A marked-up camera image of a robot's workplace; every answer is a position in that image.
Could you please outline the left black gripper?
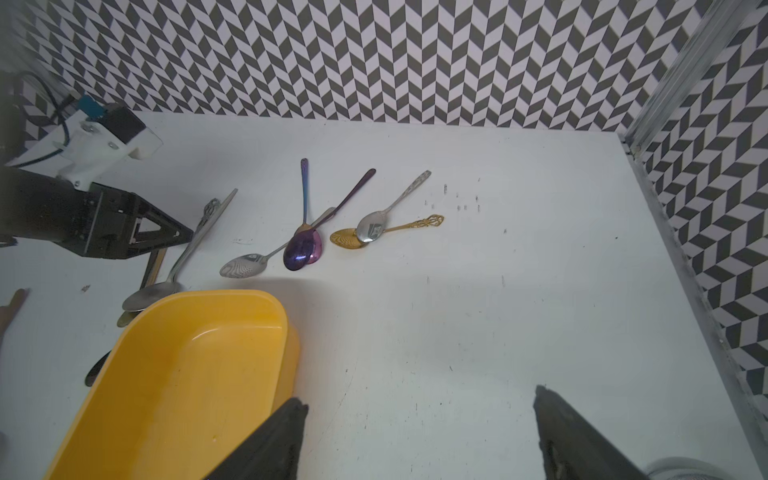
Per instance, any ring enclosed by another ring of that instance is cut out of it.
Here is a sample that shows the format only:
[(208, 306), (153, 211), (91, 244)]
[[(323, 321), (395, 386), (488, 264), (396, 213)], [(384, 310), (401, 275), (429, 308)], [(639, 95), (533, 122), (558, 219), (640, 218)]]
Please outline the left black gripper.
[(1, 246), (52, 242), (81, 257), (122, 260), (189, 242), (193, 230), (135, 193), (1, 169)]

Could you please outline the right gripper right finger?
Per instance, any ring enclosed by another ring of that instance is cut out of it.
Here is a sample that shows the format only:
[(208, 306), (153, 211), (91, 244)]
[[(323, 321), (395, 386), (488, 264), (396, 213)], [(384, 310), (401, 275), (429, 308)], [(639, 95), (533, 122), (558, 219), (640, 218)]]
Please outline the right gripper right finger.
[(557, 392), (538, 385), (533, 408), (547, 479), (646, 477)]

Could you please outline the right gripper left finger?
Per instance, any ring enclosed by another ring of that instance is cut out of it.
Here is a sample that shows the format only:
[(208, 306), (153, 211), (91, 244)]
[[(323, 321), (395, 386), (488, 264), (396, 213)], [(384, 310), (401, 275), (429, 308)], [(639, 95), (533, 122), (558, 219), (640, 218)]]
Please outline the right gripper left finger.
[(296, 479), (308, 413), (288, 399), (204, 479)]

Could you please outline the ornate silver gold spoon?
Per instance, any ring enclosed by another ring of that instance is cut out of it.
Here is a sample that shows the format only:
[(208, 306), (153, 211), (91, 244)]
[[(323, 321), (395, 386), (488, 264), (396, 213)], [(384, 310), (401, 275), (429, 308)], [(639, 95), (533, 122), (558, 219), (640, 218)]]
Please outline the ornate silver gold spoon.
[[(220, 200), (217, 198), (213, 198), (208, 202), (208, 204), (204, 208), (203, 216), (200, 222), (198, 223), (198, 226), (195, 232), (198, 232), (207, 223), (209, 218), (218, 210), (219, 206), (220, 206)], [(166, 253), (167, 253), (166, 248), (159, 249), (150, 253), (149, 260), (148, 260), (148, 263), (144, 272), (144, 276), (141, 282), (142, 288), (148, 285), (152, 285), (156, 282), (157, 276), (159, 274), (159, 271), (164, 261)], [(118, 328), (126, 327), (137, 315), (138, 315), (137, 312), (124, 311), (121, 314), (121, 316), (118, 318), (116, 326)]]

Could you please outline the plain silver spoon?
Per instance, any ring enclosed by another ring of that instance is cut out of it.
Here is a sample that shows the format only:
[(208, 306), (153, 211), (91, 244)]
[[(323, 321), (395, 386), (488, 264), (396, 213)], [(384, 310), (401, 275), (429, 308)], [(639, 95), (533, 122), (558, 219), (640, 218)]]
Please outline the plain silver spoon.
[(182, 284), (178, 282), (178, 276), (182, 268), (202, 243), (204, 237), (222, 216), (237, 193), (238, 189), (233, 189), (231, 193), (222, 202), (219, 203), (215, 211), (207, 216), (207, 220), (202, 224), (200, 228), (196, 230), (183, 253), (172, 266), (166, 280), (146, 286), (130, 295), (122, 304), (122, 309), (124, 311), (143, 311), (155, 302), (182, 291)]

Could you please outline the yellow plastic storage box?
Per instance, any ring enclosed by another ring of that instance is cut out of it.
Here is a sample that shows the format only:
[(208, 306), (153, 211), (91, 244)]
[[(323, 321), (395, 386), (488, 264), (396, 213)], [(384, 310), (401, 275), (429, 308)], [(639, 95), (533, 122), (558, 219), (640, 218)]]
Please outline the yellow plastic storage box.
[(46, 475), (200, 479), (292, 396), (299, 355), (269, 293), (166, 297), (123, 331)]

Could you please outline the purple iridescent spoon dark handle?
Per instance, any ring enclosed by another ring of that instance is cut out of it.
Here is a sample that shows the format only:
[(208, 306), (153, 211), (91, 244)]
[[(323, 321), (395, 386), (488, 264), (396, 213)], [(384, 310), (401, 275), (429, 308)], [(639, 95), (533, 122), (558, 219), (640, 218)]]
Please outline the purple iridescent spoon dark handle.
[(369, 169), (353, 189), (346, 195), (346, 197), (331, 210), (331, 213), (317, 221), (316, 224), (310, 227), (308, 230), (303, 230), (296, 233), (288, 242), (283, 253), (283, 264), (290, 271), (298, 271), (302, 269), (308, 262), (313, 253), (316, 241), (314, 233), (317, 228), (330, 220), (335, 216), (338, 211), (347, 204), (351, 198), (376, 174), (376, 169)]

